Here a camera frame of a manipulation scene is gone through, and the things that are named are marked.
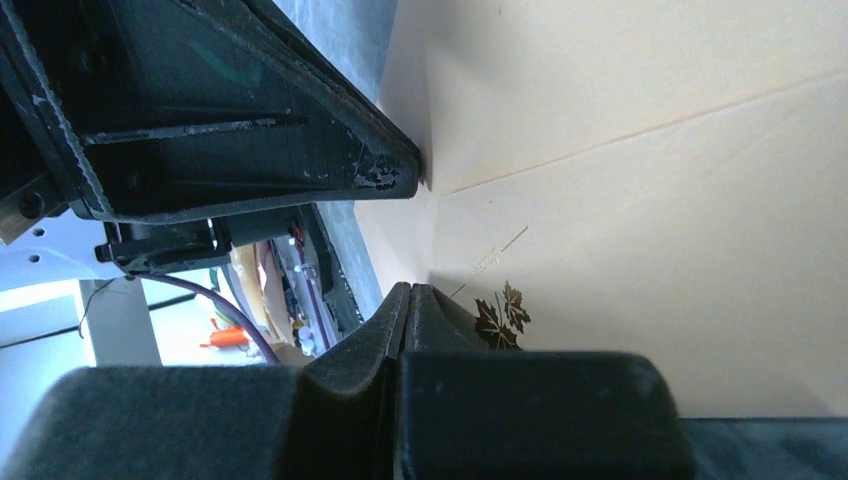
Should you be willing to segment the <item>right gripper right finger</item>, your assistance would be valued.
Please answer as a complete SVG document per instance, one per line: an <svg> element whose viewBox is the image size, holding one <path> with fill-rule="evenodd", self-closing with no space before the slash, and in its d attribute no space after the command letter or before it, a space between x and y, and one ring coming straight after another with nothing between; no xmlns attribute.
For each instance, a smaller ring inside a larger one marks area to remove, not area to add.
<svg viewBox="0 0 848 480"><path fill-rule="evenodd" d="M691 479L670 388L621 351L495 351L468 313L411 288L398 358L396 468L404 479Z"/></svg>

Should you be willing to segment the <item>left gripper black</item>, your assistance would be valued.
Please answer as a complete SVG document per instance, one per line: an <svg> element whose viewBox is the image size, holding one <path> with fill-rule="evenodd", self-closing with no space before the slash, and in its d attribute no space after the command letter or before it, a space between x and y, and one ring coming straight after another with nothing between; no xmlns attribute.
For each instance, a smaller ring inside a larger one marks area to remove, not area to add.
<svg viewBox="0 0 848 480"><path fill-rule="evenodd" d="M74 212L113 221L3 197L1 255L51 273L217 266L206 218L418 189L418 147L270 1L5 1L1 82Z"/></svg>

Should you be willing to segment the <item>brown paper envelope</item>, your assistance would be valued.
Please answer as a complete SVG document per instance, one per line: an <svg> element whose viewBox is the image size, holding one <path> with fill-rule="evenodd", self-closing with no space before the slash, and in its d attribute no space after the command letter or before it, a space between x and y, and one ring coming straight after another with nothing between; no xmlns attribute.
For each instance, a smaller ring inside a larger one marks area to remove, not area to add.
<svg viewBox="0 0 848 480"><path fill-rule="evenodd" d="M379 104L420 147L361 202L382 290L651 359L687 416L847 411L843 1L402 1Z"/></svg>

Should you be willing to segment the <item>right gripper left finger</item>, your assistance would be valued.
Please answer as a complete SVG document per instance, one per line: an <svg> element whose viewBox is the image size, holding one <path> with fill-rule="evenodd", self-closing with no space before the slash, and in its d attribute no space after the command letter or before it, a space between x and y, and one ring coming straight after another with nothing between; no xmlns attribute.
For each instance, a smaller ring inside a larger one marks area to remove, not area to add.
<svg viewBox="0 0 848 480"><path fill-rule="evenodd" d="M110 366L43 396L5 479L386 479L386 366L411 287L296 368Z"/></svg>

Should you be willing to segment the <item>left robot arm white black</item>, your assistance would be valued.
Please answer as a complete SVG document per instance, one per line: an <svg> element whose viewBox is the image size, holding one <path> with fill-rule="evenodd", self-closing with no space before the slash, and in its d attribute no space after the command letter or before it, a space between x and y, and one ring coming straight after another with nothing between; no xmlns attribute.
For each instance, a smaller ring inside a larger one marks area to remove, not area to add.
<svg viewBox="0 0 848 480"><path fill-rule="evenodd" d="M271 1L1 5L3 289L222 263L421 163Z"/></svg>

